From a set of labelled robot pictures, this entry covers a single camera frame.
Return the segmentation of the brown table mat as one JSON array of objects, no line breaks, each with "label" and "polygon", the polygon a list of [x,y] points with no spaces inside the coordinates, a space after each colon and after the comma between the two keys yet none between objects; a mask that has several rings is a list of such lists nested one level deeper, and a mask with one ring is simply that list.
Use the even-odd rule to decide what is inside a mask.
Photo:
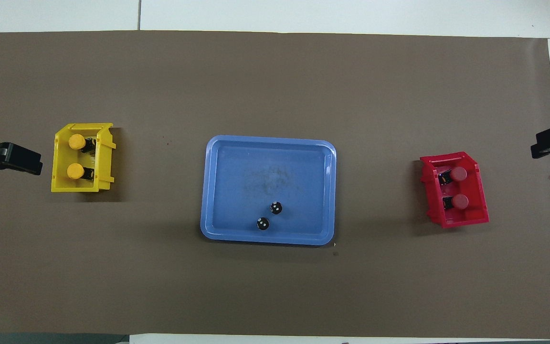
[{"label": "brown table mat", "polygon": [[[54,138],[112,123],[110,190],[52,192]],[[0,332],[550,338],[545,39],[0,33]],[[201,233],[208,141],[329,141],[321,247]],[[489,222],[426,215],[427,155],[465,151]]]}]

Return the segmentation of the blue plastic tray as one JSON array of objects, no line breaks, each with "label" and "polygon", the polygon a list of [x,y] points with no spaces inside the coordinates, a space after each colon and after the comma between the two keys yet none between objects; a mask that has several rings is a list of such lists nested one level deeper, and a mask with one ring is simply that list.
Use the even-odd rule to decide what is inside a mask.
[{"label": "blue plastic tray", "polygon": [[[323,246],[335,233],[336,148],[324,140],[217,135],[206,146],[201,232],[212,240]],[[273,214],[269,205],[283,209]],[[267,217],[267,230],[257,219]]]}]

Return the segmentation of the red plastic bin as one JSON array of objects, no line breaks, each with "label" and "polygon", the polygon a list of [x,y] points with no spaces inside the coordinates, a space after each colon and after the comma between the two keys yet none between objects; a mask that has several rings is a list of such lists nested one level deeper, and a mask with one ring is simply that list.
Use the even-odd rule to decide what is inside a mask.
[{"label": "red plastic bin", "polygon": [[[428,204],[426,215],[432,222],[442,228],[489,222],[479,165],[469,154],[461,151],[452,154],[427,155],[421,157],[420,161],[422,163],[420,181],[425,187]],[[438,174],[454,166],[461,166],[467,170],[467,180],[441,186],[437,179]],[[443,209],[442,198],[456,194],[464,194],[469,198],[467,209]]]}]

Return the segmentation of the red push button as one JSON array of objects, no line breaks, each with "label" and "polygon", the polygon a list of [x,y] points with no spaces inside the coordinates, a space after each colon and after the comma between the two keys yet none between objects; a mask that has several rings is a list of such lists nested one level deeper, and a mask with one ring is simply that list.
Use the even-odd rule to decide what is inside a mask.
[{"label": "red push button", "polygon": [[438,181],[439,184],[442,185],[448,185],[452,183],[460,183],[468,178],[468,172],[465,170],[465,168],[461,166],[454,166],[453,168],[450,168],[448,170],[445,170],[438,174]]},{"label": "red push button", "polygon": [[456,194],[454,196],[446,196],[442,198],[443,209],[465,210],[469,206],[469,198],[465,194]]}]

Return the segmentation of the yellow push button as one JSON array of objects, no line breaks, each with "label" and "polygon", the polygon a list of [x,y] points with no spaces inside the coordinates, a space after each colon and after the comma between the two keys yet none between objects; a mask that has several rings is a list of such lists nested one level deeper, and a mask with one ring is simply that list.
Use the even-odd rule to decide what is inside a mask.
[{"label": "yellow push button", "polygon": [[95,177],[94,169],[81,165],[80,163],[72,163],[67,167],[67,176],[73,180],[93,181]]},{"label": "yellow push button", "polygon": [[93,155],[96,152],[96,139],[85,137],[81,134],[74,134],[68,140],[68,146],[83,154]]}]

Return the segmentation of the yellow plastic bin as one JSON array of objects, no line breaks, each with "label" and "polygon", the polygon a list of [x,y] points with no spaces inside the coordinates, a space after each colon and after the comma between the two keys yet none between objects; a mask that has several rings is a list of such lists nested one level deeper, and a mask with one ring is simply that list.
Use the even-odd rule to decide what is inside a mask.
[{"label": "yellow plastic bin", "polygon": [[[112,127],[112,123],[70,123],[56,133],[52,169],[53,193],[96,193],[110,190],[115,182],[112,169],[116,144],[110,131]],[[68,140],[74,134],[96,139],[96,152],[89,155],[70,148]],[[94,180],[68,178],[67,167],[72,163],[80,163],[94,169]]]}]

